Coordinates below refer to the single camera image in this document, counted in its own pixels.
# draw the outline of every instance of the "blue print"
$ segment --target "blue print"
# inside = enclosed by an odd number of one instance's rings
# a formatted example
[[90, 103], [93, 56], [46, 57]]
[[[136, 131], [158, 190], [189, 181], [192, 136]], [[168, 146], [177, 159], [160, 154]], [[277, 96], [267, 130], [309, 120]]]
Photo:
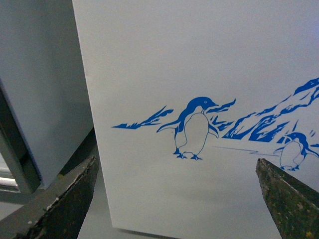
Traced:
[[[226, 112], [235, 105], [236, 100], [219, 106], [208, 97], [197, 97], [189, 101], [178, 118], [160, 126], [157, 132], [165, 129], [174, 130], [175, 152], [177, 158], [199, 160], [199, 154], [205, 147], [207, 137], [267, 142], [281, 145], [272, 156], [280, 157], [282, 169], [295, 171], [308, 154], [319, 158], [314, 148], [319, 148], [318, 135], [315, 130], [305, 132], [307, 121], [298, 119], [297, 110], [305, 109], [319, 98], [319, 78], [308, 81], [277, 105], [233, 121], [218, 119], [218, 113]], [[122, 123], [115, 128], [137, 129], [147, 125], [160, 124], [173, 110], [160, 111], [141, 123], [128, 125]], [[258, 151], [238, 149], [257, 153]]]
[[299, 169], [299, 165], [304, 161], [307, 154], [313, 154], [319, 158], [319, 154], [309, 148], [307, 137], [303, 133], [293, 132], [287, 135], [290, 141], [274, 153], [281, 152], [280, 166], [282, 169], [295, 171]]
[[[174, 129], [176, 146], [174, 154], [177, 154], [178, 158], [183, 159], [187, 158], [186, 154], [192, 154], [192, 159], [201, 159], [198, 155], [205, 146], [207, 135], [210, 133], [217, 138], [219, 137], [219, 130], [208, 120], [207, 113], [226, 111], [234, 103], [235, 101], [232, 104], [218, 107], [219, 105], [208, 97], [197, 97], [188, 103], [186, 109], [180, 113], [177, 120], [162, 125], [157, 132], [168, 128]], [[196, 140], [196, 146], [190, 147], [190, 145], [195, 145], [192, 142], [193, 135], [195, 134], [199, 135], [199, 137], [197, 136], [194, 139]]]
[[166, 115], [173, 112], [173, 110], [166, 110], [163, 112], [166, 106], [164, 106], [160, 111], [156, 112], [154, 115], [149, 117], [147, 120], [143, 121], [142, 123], [133, 123], [131, 125], [128, 125], [127, 123], [122, 123], [117, 126], [113, 126], [112, 128], [128, 128], [128, 129], [137, 129], [142, 126], [148, 126], [148, 125], [156, 125], [160, 124], [157, 123], [161, 117], [165, 117]]

